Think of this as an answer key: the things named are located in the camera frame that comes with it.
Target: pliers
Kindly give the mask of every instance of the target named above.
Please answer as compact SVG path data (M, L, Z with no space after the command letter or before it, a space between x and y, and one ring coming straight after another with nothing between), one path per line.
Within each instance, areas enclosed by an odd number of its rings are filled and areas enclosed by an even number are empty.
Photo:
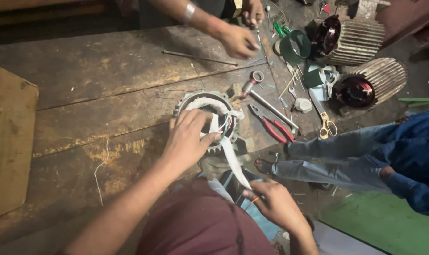
M277 141L282 142L282 143L287 143L288 140L285 138L280 137L271 127L271 123L274 124L274 126L276 126L276 128L278 128L282 134L284 134L291 142L295 142L295 139L293 138L293 136L290 134L290 132L288 132L285 127L280 124L277 120L272 121L271 119L269 119L268 117L266 117L266 115L255 105L253 104L249 104L249 107L251 108L251 111L257 115L257 117L263 122L263 124L265 125L266 130L270 133L271 136L273 136Z

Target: jeans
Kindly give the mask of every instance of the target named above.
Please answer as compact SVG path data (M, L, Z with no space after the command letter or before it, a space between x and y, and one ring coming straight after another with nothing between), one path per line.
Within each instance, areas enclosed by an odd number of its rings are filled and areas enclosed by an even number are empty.
M355 191L391 193L379 177L381 168L367 159L372 151L381 146L373 140L373 136L388 125L394 123L365 127L327 139L318 137L308 142L289 143L288 153L292 157L320 158L332 162L279 161L273 164L272 172L278 177L298 181L329 183Z

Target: hand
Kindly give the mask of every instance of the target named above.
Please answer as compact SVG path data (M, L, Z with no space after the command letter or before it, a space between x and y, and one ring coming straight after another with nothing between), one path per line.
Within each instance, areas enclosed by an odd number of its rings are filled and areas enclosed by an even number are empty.
M265 18L260 0L245 0L242 9L241 22L251 29L258 29Z
M386 183L389 176L393 173L395 173L395 170L391 166L383 167L380 170L380 178L384 183Z
M244 190L242 195L249 200L264 196L264 200L258 199L254 203L269 221L287 230L293 236L312 232L307 220L284 186L273 180L265 183L252 181L250 184L253 191Z
M222 43L227 54L233 58L253 57L259 49L251 31L237 25L226 23L213 37Z
M171 119L169 139L160 160L172 163L180 174L197 163L208 146L221 136L209 133L200 139L200 131L211 119L212 113L199 109L182 111L177 121Z

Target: tape roll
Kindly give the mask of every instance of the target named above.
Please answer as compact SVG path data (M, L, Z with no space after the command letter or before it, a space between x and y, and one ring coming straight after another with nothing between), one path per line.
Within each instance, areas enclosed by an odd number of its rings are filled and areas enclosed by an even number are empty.
M312 110L312 103L306 98L298 98L295 101L295 108L303 113L308 113Z

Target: wrench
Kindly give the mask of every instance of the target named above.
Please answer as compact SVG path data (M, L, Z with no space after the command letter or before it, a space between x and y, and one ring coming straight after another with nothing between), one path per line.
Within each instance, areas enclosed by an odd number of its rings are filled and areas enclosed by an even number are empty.
M288 92L290 92L295 97L295 100L298 99L298 96L295 93L295 88L294 87L291 87L291 89L288 88Z

